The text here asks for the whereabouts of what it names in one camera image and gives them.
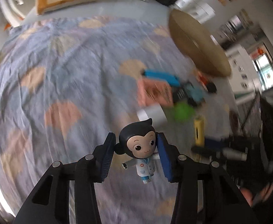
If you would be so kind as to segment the person's hand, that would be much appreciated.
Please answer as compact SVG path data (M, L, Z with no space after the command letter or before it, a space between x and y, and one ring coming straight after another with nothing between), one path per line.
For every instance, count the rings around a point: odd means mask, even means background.
M246 199L250 207L257 205L258 203L265 202L269 199L273 192L273 183L269 183L258 193L252 193L246 188L240 188L241 193Z

